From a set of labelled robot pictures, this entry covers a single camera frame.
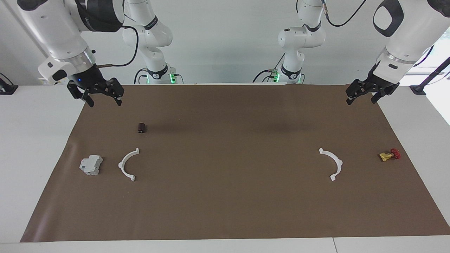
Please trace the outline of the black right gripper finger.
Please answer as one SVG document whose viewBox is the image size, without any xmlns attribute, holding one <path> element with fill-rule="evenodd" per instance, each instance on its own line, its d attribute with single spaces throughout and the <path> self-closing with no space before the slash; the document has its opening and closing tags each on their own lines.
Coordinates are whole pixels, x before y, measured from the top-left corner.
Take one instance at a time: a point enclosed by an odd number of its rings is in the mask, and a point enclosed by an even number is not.
<svg viewBox="0 0 450 253">
<path fill-rule="evenodd" d="M 93 99 L 90 97 L 88 89 L 86 89 L 84 93 L 82 93 L 74 81 L 69 81 L 66 87 L 68 88 L 69 92 L 71 93 L 74 99 L 81 99 L 82 101 L 87 103 L 91 108 L 94 107 L 95 103 Z"/>
<path fill-rule="evenodd" d="M 122 105 L 122 96 L 124 91 L 124 88 L 117 78 L 112 78 L 105 82 L 105 94 L 114 98 L 114 101 L 118 106 Z"/>
</svg>

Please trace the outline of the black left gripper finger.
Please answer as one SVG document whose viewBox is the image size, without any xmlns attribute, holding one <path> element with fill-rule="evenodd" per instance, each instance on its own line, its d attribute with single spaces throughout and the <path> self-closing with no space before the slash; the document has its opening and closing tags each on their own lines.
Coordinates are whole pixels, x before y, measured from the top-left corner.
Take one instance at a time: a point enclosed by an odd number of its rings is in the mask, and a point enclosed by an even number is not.
<svg viewBox="0 0 450 253">
<path fill-rule="evenodd" d="M 371 102 L 373 104 L 376 104 L 379 99 L 381 99 L 384 96 L 390 96 L 397 88 L 399 87 L 399 84 L 393 84 L 391 86 L 382 87 L 380 85 L 375 86 L 375 94 L 371 98 Z"/>
<path fill-rule="evenodd" d="M 354 80 L 346 89 L 347 94 L 347 104 L 351 105 L 354 102 L 354 99 L 359 96 L 366 95 L 369 90 L 369 82 Z"/>
</svg>

